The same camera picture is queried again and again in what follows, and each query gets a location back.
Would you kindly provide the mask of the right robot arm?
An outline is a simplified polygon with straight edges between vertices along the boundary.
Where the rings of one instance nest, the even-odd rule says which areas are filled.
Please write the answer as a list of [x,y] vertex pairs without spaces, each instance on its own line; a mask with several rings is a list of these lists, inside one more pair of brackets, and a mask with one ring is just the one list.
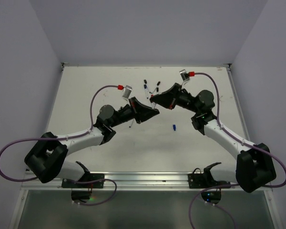
[[175,83],[169,90],[154,95],[151,102],[167,109],[180,106],[194,112],[191,118],[195,130],[209,137],[223,147],[236,160],[236,165],[223,168],[220,163],[213,163],[204,168],[203,182],[207,187],[223,183],[238,183],[247,193],[265,186],[276,179],[276,171],[271,156],[264,154],[269,148],[260,143],[255,145],[238,135],[233,139],[224,132],[223,125],[217,122],[212,109],[215,106],[211,91],[202,90],[197,96]]

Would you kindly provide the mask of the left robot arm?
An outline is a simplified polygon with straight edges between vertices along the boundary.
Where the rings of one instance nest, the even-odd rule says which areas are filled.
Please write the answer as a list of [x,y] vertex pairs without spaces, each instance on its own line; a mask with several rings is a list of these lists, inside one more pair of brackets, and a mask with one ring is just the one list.
[[104,105],[92,128],[72,135],[54,135],[47,132],[42,135],[24,162],[42,183],[55,178],[72,180],[78,187],[85,187],[90,181],[89,170],[81,163],[66,161],[66,157],[91,146],[108,143],[116,134],[113,127],[131,120],[143,123],[160,112],[140,103],[136,97],[129,99],[129,104],[115,110],[111,105]]

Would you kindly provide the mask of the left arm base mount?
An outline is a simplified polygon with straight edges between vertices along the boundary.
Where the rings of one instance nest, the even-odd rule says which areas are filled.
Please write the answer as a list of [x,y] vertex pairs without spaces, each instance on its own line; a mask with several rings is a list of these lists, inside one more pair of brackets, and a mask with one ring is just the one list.
[[87,204],[90,200],[93,188],[103,188],[104,181],[98,181],[92,184],[83,184],[83,182],[104,179],[103,173],[91,173],[88,168],[79,161],[70,163],[62,168],[62,172],[67,172],[71,177],[62,179],[62,188],[86,188],[87,191],[72,191],[71,199],[77,204]]

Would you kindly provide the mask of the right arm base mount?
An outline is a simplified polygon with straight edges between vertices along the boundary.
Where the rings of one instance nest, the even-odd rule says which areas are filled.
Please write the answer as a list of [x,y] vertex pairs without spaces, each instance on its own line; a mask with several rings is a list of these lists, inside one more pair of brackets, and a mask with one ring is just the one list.
[[[216,181],[211,175],[211,169],[213,167],[217,168],[218,165],[221,165],[221,162],[216,162],[211,165],[208,165],[203,170],[200,168],[195,168],[192,173],[189,173],[188,176],[188,186],[190,189],[194,188],[208,188],[219,185],[230,185],[230,182],[227,181]],[[204,201],[211,204],[218,204],[221,200],[222,194],[221,191],[216,189],[216,191],[205,191],[201,193],[201,197]]]

